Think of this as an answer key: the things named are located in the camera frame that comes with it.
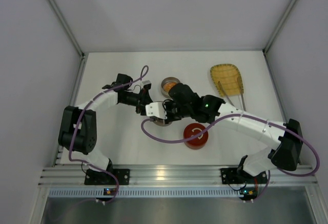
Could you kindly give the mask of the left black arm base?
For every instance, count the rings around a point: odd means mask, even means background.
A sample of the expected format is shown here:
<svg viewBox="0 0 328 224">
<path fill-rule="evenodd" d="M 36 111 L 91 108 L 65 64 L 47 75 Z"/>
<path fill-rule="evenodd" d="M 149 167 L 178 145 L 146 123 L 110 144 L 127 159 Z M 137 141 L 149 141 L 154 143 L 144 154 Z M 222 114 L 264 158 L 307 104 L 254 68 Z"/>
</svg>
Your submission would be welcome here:
<svg viewBox="0 0 328 224">
<path fill-rule="evenodd" d="M 129 169 L 114 169 L 112 174 L 118 180 L 119 185 L 129 185 L 130 170 Z M 115 179 L 104 172 L 98 172 L 91 169 L 86 171 L 84 185 L 87 186 L 105 186 L 116 185 Z"/>
</svg>

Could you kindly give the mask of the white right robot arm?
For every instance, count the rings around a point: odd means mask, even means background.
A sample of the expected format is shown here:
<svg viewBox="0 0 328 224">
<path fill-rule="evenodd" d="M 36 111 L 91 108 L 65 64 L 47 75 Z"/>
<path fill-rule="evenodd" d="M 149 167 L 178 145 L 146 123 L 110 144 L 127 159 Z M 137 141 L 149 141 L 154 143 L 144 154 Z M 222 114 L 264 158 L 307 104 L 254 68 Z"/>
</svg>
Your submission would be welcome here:
<svg viewBox="0 0 328 224">
<path fill-rule="evenodd" d="M 168 92 L 171 100 L 164 107 L 169 121 L 185 117 L 203 124 L 217 121 L 220 125 L 252 137 L 266 148 L 252 155 L 245 155 L 238 174 L 257 176 L 264 171 L 278 168 L 295 171 L 299 162 L 302 141 L 300 123 L 290 119 L 288 123 L 270 122 L 244 112 L 222 98 L 199 96 L 185 84 L 175 84 Z"/>
</svg>

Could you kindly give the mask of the grey tin with orange food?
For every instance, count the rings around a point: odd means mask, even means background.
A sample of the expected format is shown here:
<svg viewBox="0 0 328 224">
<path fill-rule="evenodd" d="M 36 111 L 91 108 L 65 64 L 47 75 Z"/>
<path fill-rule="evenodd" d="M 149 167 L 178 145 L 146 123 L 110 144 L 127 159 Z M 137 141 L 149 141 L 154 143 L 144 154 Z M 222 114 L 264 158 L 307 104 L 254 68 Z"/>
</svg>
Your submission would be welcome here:
<svg viewBox="0 0 328 224">
<path fill-rule="evenodd" d="M 161 93 L 163 96 L 170 98 L 169 90 L 176 84 L 180 83 L 180 80 L 175 77 L 167 77 L 161 82 Z"/>
</svg>

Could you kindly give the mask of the metal tongs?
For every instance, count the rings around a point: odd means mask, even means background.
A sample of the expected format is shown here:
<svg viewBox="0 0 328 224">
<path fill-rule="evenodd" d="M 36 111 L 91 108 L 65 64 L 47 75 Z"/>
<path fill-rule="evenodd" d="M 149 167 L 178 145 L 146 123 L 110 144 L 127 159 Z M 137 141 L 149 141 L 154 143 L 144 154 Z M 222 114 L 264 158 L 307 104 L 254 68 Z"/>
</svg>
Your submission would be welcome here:
<svg viewBox="0 0 328 224">
<path fill-rule="evenodd" d="M 238 89 L 239 89 L 239 94 L 240 94 L 240 97 L 241 97 L 241 103 L 242 103 L 242 107 L 243 107 L 243 110 L 246 111 L 246 105 L 245 105 L 245 100 L 244 100 L 244 97 L 243 97 L 243 88 L 242 88 L 242 78 L 239 76 L 236 78 L 236 82 L 237 82 L 237 86 L 238 86 Z M 227 95 L 225 89 L 223 88 L 221 82 L 218 82 L 218 86 L 219 88 L 222 90 L 223 92 L 223 95 L 227 98 L 228 102 L 234 106 L 234 104 L 232 103 L 231 99 L 229 98 L 229 96 Z"/>
</svg>

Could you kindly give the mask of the grey round lid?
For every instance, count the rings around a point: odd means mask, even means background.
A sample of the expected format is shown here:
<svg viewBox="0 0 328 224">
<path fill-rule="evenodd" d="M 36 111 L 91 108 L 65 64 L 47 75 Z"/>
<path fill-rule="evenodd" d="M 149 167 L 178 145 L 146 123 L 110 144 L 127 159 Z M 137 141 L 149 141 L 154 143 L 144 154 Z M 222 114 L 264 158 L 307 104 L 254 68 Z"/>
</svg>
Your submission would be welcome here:
<svg viewBox="0 0 328 224">
<path fill-rule="evenodd" d="M 152 123 L 154 123 L 157 126 L 161 126 L 161 127 L 167 127 L 169 126 L 172 122 L 171 121 L 167 121 L 164 119 L 160 119 L 160 118 L 151 118 Z"/>
</svg>

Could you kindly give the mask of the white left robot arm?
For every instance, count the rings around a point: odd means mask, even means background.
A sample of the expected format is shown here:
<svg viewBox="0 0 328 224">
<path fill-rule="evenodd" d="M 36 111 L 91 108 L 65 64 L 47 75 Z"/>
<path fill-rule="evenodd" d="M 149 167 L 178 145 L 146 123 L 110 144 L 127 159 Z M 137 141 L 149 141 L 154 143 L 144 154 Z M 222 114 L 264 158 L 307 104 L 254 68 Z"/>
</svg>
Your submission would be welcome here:
<svg viewBox="0 0 328 224">
<path fill-rule="evenodd" d="M 68 150 L 69 161 L 89 167 L 88 176 L 92 173 L 100 179 L 117 181 L 111 160 L 96 145 L 97 116 L 117 104 L 134 106 L 137 114 L 146 115 L 146 105 L 152 102 L 149 95 L 151 82 L 141 81 L 138 93 L 129 89 L 141 79 L 133 80 L 130 76 L 119 73 L 116 81 L 103 86 L 101 92 L 90 101 L 64 109 L 58 144 Z"/>
</svg>

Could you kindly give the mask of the red round lid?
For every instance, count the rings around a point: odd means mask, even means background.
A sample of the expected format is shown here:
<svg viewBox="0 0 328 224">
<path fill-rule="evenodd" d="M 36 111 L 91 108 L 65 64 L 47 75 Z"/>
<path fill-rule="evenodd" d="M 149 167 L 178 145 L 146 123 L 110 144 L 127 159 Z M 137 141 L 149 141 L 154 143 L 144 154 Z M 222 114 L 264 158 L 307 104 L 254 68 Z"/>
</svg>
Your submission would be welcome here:
<svg viewBox="0 0 328 224">
<path fill-rule="evenodd" d="M 183 137 L 185 139 L 193 137 L 193 136 L 201 133 L 204 129 L 205 129 L 205 126 L 203 126 L 202 124 L 199 124 L 199 123 L 189 124 L 184 129 Z M 208 141 L 208 138 L 209 138 L 209 134 L 206 131 L 205 133 L 200 134 L 198 137 L 196 137 L 192 140 L 189 140 L 188 143 L 195 144 L 195 145 L 205 144 Z"/>
</svg>

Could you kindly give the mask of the red-based metal lunch tin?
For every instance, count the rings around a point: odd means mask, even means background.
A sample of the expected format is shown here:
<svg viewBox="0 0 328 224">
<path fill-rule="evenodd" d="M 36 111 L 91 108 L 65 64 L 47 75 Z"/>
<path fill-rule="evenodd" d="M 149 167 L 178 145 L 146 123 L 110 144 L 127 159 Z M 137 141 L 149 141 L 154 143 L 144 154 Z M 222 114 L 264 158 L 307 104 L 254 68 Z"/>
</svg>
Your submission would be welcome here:
<svg viewBox="0 0 328 224">
<path fill-rule="evenodd" d="M 186 141 L 184 144 L 193 150 L 199 150 L 203 148 L 208 141 L 207 137 L 202 137 L 202 138 L 195 138 L 193 140 Z"/>
</svg>

